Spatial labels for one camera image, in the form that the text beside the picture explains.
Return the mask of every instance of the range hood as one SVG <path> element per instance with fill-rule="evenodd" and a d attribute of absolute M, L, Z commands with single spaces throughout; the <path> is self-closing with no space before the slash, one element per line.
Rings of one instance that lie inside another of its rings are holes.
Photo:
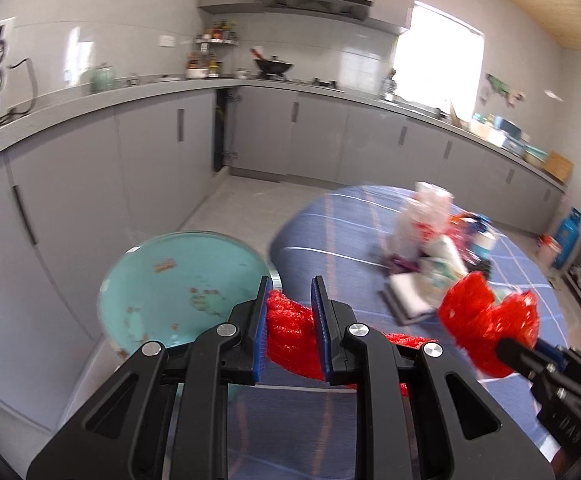
<path fill-rule="evenodd" d="M 362 22 L 373 0 L 259 0 L 264 9 L 320 12 Z"/>

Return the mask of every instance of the round table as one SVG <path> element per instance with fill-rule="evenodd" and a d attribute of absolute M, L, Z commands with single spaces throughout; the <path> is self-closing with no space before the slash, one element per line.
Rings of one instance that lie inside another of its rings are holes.
<path fill-rule="evenodd" d="M 384 186 L 325 192 L 287 222 L 270 246 L 284 293 L 310 306 L 311 279 L 321 274 L 331 299 L 353 307 L 357 319 L 383 332 L 435 338 L 457 349 L 435 316 L 399 326 L 383 296 L 386 237 L 395 213 L 412 192 Z M 557 298 L 539 268 L 503 234 L 492 253 L 491 285 L 532 290 L 538 298 L 540 337 L 566 345 Z M 518 374 L 480 383 L 548 458 L 555 444 L 536 420 L 530 383 Z M 262 384 L 245 388 L 229 412 L 232 478 L 352 478 L 355 395 L 295 376 L 268 362 Z"/>

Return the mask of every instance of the teal plate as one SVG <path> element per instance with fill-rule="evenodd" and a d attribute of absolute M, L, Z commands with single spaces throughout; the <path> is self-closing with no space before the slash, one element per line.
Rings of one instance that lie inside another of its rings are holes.
<path fill-rule="evenodd" d="M 247 245 L 210 232 L 152 238 L 129 250 L 99 293 L 104 332 L 122 356 L 143 343 L 194 341 L 257 296 L 266 263 Z"/>

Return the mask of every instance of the blue gripper pad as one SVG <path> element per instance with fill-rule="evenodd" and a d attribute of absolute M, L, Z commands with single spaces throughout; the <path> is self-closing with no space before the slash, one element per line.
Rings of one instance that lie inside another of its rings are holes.
<path fill-rule="evenodd" d="M 266 362 L 266 350 L 268 348 L 268 328 L 266 324 L 266 313 L 268 312 L 268 295 L 272 290 L 272 280 L 267 278 L 265 286 L 260 284 L 256 302 L 260 302 L 259 317 L 257 319 L 257 330 L 254 335 L 253 348 L 253 376 L 255 382 L 262 378 L 264 363 Z"/>
<path fill-rule="evenodd" d="M 552 346 L 550 343 L 544 341 L 543 339 L 537 339 L 535 350 L 540 354 L 543 354 L 548 359 L 554 361 L 560 372 L 563 372 L 563 370 L 566 368 L 567 363 L 566 359 L 563 357 L 563 353 L 561 353 L 561 351 Z"/>
<path fill-rule="evenodd" d="M 323 298 L 319 291 L 317 277 L 313 278 L 310 287 L 310 306 L 313 310 L 313 320 L 315 321 L 315 336 L 317 337 L 317 351 L 326 382 L 330 382 L 333 374 L 333 355 L 331 351 L 331 338 L 328 331 L 328 324 L 323 312 Z"/>

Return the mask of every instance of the blue gas cylinder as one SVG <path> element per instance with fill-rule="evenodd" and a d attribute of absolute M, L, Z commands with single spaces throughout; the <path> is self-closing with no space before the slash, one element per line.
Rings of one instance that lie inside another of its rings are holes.
<path fill-rule="evenodd" d="M 579 224 L 581 223 L 581 213 L 574 207 L 567 218 L 564 218 L 557 229 L 555 240 L 561 245 L 561 253 L 555 258 L 553 266 L 561 269 L 570 256 L 574 245 L 579 238 Z"/>

